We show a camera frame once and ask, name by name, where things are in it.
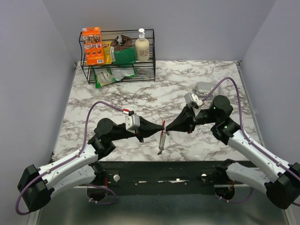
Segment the red carabiner keyring with chain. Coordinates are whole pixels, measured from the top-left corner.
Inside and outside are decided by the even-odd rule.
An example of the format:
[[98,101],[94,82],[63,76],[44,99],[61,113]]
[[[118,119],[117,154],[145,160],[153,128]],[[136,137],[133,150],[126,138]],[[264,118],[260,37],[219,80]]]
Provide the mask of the red carabiner keyring with chain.
[[158,155],[161,155],[162,151],[165,148],[165,139],[168,134],[168,132],[166,131],[165,120],[163,120],[162,126],[164,127],[164,129],[161,131],[161,134],[160,134],[160,140],[159,140],[159,145],[158,145],[159,152],[157,153]]

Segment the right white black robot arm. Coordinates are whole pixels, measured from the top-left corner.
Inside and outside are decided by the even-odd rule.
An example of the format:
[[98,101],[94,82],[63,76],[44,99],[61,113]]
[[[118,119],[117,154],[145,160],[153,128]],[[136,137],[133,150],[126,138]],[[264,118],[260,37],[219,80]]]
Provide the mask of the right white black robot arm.
[[184,98],[186,106],[166,127],[167,131],[192,133],[197,125],[212,123],[211,132],[217,140],[237,150],[258,168],[254,170],[226,160],[215,173],[218,182],[225,184],[233,180],[253,187],[266,194],[280,209],[285,210],[294,204],[300,196],[299,163],[288,163],[251,138],[231,119],[233,107],[227,97],[214,97],[207,109],[201,109],[204,103],[195,94],[188,93]]

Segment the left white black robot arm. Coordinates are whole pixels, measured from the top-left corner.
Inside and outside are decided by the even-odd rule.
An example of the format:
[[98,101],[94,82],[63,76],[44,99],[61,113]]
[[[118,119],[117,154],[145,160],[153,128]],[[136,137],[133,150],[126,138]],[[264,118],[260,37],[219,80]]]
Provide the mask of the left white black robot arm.
[[46,206],[51,197],[64,189],[77,185],[103,182],[104,174],[93,165],[108,156],[116,147],[113,141],[136,137],[140,142],[153,134],[164,130],[164,126],[151,123],[141,116],[126,116],[125,122],[116,124],[109,118],[101,119],[94,135],[84,140],[84,145],[77,151],[53,163],[36,168],[27,166],[19,180],[20,192],[15,210],[19,211],[19,202],[24,200],[28,212],[34,212]]

